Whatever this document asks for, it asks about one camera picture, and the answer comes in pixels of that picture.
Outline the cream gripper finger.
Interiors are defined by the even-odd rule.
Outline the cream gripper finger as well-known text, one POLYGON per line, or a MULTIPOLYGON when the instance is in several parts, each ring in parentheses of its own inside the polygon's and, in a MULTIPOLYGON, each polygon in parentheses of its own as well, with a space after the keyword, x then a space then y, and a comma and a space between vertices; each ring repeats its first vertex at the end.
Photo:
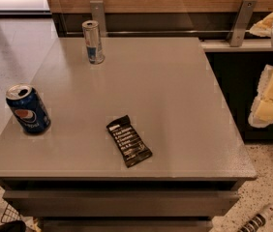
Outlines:
POLYGON ((273 12, 264 19, 255 23, 249 30, 249 33, 259 37, 270 37, 273 27, 273 12))
POLYGON ((257 91, 248 122, 254 128, 265 128, 273 124, 273 66, 266 65, 261 72, 257 91))

